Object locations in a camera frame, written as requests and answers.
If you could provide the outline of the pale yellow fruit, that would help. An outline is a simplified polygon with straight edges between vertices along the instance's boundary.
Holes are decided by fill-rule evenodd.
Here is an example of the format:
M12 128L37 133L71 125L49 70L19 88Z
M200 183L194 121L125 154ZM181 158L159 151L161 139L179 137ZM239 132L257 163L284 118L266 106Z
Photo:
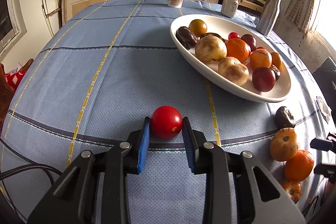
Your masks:
M273 136L269 152L276 161L288 161L295 156L298 146L299 142L294 128L282 128Z

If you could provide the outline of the dark purple plum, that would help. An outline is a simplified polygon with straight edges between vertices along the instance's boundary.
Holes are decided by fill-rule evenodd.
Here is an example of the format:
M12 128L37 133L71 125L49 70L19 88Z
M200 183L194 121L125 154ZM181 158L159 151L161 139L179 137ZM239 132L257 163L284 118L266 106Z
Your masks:
M268 92L273 89L276 76L272 69L266 67L256 68L252 73L252 84L260 92Z

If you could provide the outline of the yellow potato-like fruit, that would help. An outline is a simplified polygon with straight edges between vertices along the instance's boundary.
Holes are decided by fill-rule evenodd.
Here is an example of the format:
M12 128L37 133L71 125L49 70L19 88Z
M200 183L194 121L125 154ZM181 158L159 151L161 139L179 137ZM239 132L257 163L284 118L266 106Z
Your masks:
M249 79L248 68L234 57L222 58L218 63L218 73L238 86L244 85Z

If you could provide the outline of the red cherry tomato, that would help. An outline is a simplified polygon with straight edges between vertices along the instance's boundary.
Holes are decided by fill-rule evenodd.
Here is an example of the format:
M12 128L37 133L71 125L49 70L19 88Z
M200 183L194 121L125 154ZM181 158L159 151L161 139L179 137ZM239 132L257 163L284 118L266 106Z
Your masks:
M231 39L240 39L240 35L236 32L230 32L229 35L228 35L228 39L231 40Z

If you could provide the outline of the large yellow pomegranate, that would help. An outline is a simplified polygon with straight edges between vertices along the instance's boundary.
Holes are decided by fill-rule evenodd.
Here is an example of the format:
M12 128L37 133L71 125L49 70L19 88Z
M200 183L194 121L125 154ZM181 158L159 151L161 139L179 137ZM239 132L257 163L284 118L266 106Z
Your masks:
M227 56L226 44L216 36L205 36L197 42L195 56L202 62L220 61Z

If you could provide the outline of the small yellow fruit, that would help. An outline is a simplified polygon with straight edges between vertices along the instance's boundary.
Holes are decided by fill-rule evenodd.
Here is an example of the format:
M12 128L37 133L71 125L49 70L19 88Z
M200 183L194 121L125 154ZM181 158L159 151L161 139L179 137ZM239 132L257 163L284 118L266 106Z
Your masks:
M314 157L307 150L299 150L284 166L284 177L287 181L302 182L307 179L314 167Z

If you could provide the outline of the dark brown mangosteen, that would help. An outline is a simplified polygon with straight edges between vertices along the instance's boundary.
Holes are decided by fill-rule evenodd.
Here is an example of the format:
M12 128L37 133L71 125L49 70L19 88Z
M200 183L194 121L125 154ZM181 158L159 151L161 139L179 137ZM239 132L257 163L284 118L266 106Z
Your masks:
M281 76L281 72L280 72L280 70L279 70L274 64L272 64L272 65L270 66L270 69L273 70L274 75L275 75L275 79L276 79L276 81L278 81L278 79L279 79L280 76Z

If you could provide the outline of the small yellow-orange citrus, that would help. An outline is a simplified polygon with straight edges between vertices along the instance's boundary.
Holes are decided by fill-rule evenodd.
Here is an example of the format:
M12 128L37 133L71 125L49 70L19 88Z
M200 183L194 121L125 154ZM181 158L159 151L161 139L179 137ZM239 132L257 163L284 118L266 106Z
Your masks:
M278 70L282 67L282 59L278 52L271 52L272 56L272 65L274 65Z

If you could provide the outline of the white oval serving bowl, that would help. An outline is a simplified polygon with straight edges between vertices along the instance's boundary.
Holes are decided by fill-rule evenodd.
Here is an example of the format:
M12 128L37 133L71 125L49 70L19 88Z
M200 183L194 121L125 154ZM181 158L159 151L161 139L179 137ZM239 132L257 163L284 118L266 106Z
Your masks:
M291 90L288 69L268 43L229 20L201 14L170 25L184 59L220 88L255 102L281 102Z

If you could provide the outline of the dark red plum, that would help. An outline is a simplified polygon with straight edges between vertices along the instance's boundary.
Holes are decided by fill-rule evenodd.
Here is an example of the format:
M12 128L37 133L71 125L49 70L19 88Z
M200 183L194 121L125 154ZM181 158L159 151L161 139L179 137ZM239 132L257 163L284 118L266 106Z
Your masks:
M252 35L244 34L240 39L245 41L250 46L252 52L257 48L256 39Z

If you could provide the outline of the orange tangerine on table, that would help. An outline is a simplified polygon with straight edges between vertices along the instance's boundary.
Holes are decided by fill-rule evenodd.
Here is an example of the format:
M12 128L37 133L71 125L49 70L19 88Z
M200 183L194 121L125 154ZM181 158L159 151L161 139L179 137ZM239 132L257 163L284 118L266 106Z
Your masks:
M242 39L229 39L226 42L227 57L234 57L241 63L247 61L251 54L250 46Z

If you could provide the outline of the silver metal bottle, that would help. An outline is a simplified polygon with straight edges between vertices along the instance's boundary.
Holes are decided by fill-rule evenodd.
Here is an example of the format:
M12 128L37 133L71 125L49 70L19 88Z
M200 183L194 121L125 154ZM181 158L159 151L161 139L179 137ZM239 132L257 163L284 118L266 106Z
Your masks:
M280 13L280 3L281 0L267 0L263 7L256 30L264 36L269 35L276 23Z

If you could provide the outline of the small dark passion fruit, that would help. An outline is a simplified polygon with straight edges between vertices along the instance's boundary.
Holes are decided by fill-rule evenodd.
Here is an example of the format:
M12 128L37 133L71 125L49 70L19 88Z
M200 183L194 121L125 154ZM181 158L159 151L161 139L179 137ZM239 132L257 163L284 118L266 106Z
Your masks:
M202 38L204 38L204 37L206 37L206 36L215 36L215 37L221 39L221 40L222 40L223 42L225 42L225 43L228 41L227 39L224 39L224 38L221 37L219 34L214 33L214 32L207 32L207 33L205 33L205 34L202 34L201 37L200 37L200 39L202 39Z

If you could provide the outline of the large yellow orange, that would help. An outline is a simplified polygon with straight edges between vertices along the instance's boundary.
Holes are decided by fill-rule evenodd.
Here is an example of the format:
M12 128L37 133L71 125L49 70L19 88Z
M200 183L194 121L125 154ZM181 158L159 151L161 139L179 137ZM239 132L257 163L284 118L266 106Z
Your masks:
M194 19L189 24L189 30L197 37L200 38L207 32L207 25L200 19Z

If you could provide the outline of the window with white frame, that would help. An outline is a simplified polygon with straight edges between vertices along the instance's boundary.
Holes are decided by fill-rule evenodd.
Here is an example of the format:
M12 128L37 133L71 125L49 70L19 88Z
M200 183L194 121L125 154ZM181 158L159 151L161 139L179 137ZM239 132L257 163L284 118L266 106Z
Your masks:
M27 32L19 0L1 0L1 55Z

